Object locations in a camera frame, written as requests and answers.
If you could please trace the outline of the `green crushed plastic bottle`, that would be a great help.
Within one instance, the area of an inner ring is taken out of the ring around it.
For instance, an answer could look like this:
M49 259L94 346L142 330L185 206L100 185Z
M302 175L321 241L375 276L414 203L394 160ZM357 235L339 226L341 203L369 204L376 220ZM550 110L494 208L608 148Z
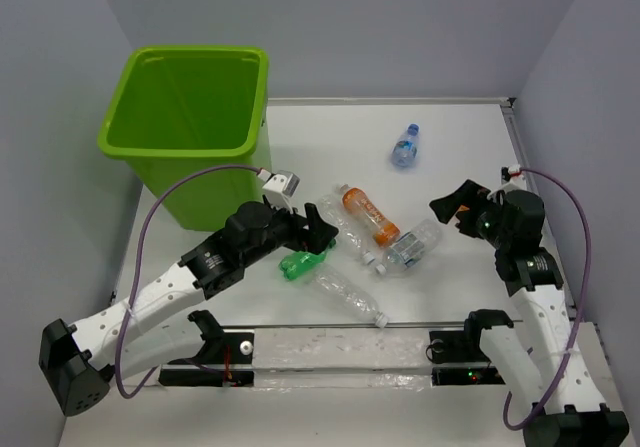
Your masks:
M302 278L319 264L323 263L328 253L336 246L336 240L330 241L328 247L320 254L296 251L285 256L278 264L279 270L287 281Z

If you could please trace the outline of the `clear bottle front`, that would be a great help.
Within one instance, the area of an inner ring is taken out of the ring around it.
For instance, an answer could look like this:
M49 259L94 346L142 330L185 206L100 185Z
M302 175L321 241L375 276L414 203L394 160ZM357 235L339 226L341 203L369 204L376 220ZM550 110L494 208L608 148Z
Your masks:
M389 318L377 301L330 265L321 264L317 267L312 274L312 283L360 323L379 329L387 326Z

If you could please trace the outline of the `clear bottle blue label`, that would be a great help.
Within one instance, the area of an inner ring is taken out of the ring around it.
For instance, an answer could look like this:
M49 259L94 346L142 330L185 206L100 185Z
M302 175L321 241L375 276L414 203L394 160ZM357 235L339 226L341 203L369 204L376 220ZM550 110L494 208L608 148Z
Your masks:
M432 252L441 239L440 226L425 219L384 249L374 271L380 276L401 275Z

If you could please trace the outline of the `blue cap water bottle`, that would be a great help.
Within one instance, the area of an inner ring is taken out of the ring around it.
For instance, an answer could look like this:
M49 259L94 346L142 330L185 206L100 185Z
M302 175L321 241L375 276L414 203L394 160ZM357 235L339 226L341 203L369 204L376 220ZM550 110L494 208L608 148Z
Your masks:
M395 143L391 162L398 168L409 168L414 165L419 142L420 128L417 124L410 124Z

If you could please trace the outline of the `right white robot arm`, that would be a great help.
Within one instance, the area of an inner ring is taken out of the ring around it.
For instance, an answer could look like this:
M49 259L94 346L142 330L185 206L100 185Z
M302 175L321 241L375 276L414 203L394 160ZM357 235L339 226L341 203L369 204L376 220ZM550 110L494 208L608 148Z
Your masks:
M579 320L566 308L564 281L555 258L542 246L543 200L504 183L497 191L465 181L430 202L439 222L487 241L496 271L529 337L522 344L503 311L469 314L460 335L470 358L487 357L509 389L510 403L524 414L508 429L528 446L619 446L630 427L624 412L610 408L576 344Z

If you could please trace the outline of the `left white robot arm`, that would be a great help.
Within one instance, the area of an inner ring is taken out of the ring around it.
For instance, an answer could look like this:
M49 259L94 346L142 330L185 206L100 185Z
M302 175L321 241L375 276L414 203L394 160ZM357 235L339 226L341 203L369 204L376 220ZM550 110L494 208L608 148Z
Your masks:
M100 402L123 375L132 343L164 330L180 312L195 328L186 342L189 353L201 362L215 359L223 331L197 305L240 282L248 267L275 250L320 254L337 234L313 203L298 214L267 202L246 202L220 230L136 290L133 301L122 300L73 323L50 322L42 331L38 365L63 415L79 415Z

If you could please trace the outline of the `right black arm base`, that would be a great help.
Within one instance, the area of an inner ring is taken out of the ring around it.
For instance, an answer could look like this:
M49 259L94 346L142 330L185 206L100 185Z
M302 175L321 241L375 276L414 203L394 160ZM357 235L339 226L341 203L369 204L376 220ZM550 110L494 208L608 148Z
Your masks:
M435 387L504 385L486 355L474 347L463 330L432 330L425 348Z

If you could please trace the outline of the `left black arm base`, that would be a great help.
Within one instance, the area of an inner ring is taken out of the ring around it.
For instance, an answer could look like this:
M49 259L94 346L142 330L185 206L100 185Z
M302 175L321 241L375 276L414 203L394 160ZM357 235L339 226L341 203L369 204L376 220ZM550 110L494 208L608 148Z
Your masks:
M255 332L226 329L219 347L205 347L190 360L176 360L161 367L158 383L164 387L251 387Z

